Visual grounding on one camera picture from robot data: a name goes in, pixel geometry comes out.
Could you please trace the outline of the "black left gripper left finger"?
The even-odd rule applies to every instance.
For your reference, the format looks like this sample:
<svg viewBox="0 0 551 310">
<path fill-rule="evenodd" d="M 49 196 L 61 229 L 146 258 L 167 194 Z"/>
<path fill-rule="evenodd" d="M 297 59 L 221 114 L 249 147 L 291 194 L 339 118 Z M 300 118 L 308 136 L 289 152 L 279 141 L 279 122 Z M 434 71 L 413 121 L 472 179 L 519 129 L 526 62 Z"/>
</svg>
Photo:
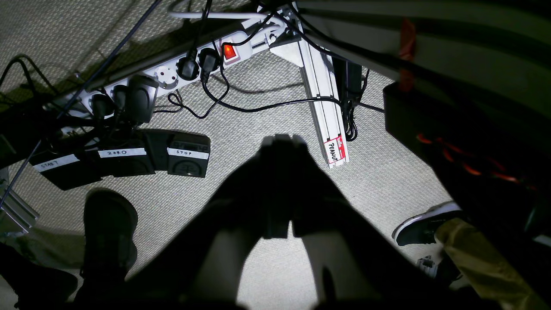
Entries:
<svg viewBox="0 0 551 310">
<path fill-rule="evenodd" d="M 204 208 L 129 281 L 129 302 L 164 309 L 238 309 L 245 261 L 267 230 L 270 166 L 287 137 L 266 137 L 258 153 L 219 186 Z"/>
</svg>

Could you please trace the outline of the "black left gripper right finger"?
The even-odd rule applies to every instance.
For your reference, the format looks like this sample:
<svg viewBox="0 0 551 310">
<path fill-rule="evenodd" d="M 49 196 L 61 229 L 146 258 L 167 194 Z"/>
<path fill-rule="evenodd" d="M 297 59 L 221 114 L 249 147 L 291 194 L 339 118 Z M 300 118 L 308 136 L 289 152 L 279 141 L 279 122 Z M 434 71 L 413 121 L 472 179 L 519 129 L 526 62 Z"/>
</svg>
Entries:
<svg viewBox="0 0 551 310">
<path fill-rule="evenodd" d="M 299 136 L 283 135 L 299 189 L 293 232 L 312 267 L 318 310 L 433 310 L 431 280 L 357 212 Z"/>
</svg>

